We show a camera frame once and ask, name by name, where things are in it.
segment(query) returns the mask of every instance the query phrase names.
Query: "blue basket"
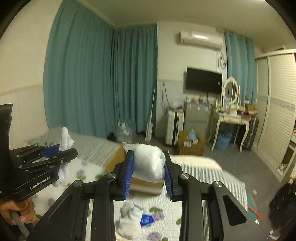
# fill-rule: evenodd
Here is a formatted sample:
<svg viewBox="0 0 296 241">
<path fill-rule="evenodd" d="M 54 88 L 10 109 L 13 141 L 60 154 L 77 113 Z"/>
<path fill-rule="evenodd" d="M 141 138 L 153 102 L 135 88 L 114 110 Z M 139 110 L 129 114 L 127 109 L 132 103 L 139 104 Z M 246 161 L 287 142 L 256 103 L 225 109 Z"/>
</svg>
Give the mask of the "blue basket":
<svg viewBox="0 0 296 241">
<path fill-rule="evenodd" d="M 222 133 L 219 133 L 217 136 L 215 148 L 217 150 L 226 150 L 230 140 L 231 140 L 231 132 L 226 133 L 226 136 L 223 136 Z"/>
</svg>

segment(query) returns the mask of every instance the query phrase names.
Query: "human hand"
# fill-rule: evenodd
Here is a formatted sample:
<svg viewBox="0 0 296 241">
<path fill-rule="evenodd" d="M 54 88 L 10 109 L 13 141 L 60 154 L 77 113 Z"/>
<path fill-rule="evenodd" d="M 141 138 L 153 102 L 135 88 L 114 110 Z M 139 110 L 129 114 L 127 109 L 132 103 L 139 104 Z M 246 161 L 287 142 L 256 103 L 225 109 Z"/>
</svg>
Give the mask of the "human hand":
<svg viewBox="0 0 296 241">
<path fill-rule="evenodd" d="M 9 210 L 20 211 L 20 220 L 22 223 L 33 223 L 36 221 L 34 208 L 32 197 L 22 202 L 14 202 L 12 200 L 0 201 L 0 213 L 3 219 L 10 225 L 16 225 L 16 222 L 11 217 Z"/>
</svg>

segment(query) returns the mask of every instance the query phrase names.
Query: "gray floor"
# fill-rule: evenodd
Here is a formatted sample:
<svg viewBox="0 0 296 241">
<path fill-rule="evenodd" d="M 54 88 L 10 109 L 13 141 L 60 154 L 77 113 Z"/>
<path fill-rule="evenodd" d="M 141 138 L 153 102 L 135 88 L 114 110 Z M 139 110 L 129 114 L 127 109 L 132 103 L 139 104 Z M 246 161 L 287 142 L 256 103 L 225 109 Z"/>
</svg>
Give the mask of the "gray floor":
<svg viewBox="0 0 296 241">
<path fill-rule="evenodd" d="M 152 137 L 151 142 L 146 143 L 142 135 L 138 135 L 134 141 L 142 144 L 165 145 L 164 140 L 155 137 Z M 176 148 L 170 148 L 171 154 L 177 154 L 176 152 Z M 259 227 L 265 234 L 274 229 L 269 219 L 268 205 L 281 185 L 262 160 L 253 151 L 240 152 L 237 145 L 233 144 L 224 151 L 216 149 L 211 151 L 207 146 L 204 156 L 214 159 L 225 171 L 245 183 L 247 191 L 256 203 L 257 211 L 264 216 L 262 220 L 259 219 Z"/>
</svg>

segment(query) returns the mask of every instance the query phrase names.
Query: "metal screw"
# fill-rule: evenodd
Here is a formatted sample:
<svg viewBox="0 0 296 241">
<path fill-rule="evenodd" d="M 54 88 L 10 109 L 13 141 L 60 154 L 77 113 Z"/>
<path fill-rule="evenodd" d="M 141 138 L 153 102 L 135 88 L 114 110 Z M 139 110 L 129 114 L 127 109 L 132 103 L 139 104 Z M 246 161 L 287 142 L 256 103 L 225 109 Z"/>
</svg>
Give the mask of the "metal screw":
<svg viewBox="0 0 296 241">
<path fill-rule="evenodd" d="M 107 178 L 112 179 L 112 178 L 115 178 L 115 177 L 116 177 L 116 174 L 114 172 L 110 172 L 110 173 L 107 174 Z"/>
<path fill-rule="evenodd" d="M 188 179 L 189 178 L 189 175 L 187 173 L 182 173 L 180 176 L 181 176 L 182 179 Z"/>
<path fill-rule="evenodd" d="M 74 187 L 80 187 L 82 185 L 82 181 L 76 180 L 73 182 Z"/>
<path fill-rule="evenodd" d="M 223 187 L 223 183 L 220 182 L 220 181 L 214 181 L 213 184 L 214 184 L 214 186 L 217 187 L 217 188 L 221 188 L 221 187 Z"/>
</svg>

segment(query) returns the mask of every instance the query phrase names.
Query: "teal curtain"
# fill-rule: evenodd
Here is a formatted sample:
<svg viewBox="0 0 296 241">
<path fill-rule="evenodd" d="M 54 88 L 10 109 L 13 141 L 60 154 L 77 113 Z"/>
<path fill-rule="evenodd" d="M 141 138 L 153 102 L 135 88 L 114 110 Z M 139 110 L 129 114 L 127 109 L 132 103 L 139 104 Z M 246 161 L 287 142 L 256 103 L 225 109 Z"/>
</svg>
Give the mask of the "teal curtain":
<svg viewBox="0 0 296 241">
<path fill-rule="evenodd" d="M 44 66 L 48 126 L 107 137 L 114 119 L 114 30 L 76 0 L 64 0 L 50 32 Z"/>
<path fill-rule="evenodd" d="M 227 50 L 227 77 L 234 77 L 240 86 L 240 99 L 245 96 L 254 103 L 257 95 L 257 68 L 254 43 L 251 39 L 238 38 L 236 33 L 225 33 Z"/>
<path fill-rule="evenodd" d="M 146 131 L 157 79 L 157 25 L 118 29 L 112 46 L 115 120 L 132 120 L 137 132 Z"/>
</svg>

